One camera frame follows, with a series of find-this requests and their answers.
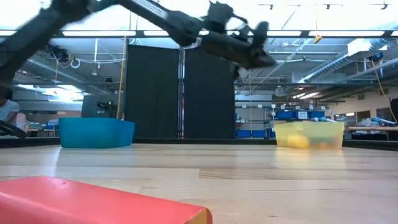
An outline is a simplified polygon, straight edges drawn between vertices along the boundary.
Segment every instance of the black curtain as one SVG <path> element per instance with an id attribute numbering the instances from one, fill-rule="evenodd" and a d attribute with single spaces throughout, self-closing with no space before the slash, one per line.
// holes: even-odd
<path id="1" fill-rule="evenodd" d="M 178 50 L 130 45 L 124 118 L 137 138 L 176 138 Z"/>
<path id="2" fill-rule="evenodd" d="M 185 53 L 184 137 L 235 138 L 230 62 L 198 49 Z"/>

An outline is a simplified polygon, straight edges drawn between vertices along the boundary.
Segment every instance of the wooden table surface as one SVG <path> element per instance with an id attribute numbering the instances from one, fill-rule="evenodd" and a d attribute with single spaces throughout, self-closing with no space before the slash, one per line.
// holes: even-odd
<path id="1" fill-rule="evenodd" d="M 215 223 L 398 220 L 398 152 L 161 144 L 0 149 L 0 179 L 31 175 L 202 205 Z"/>

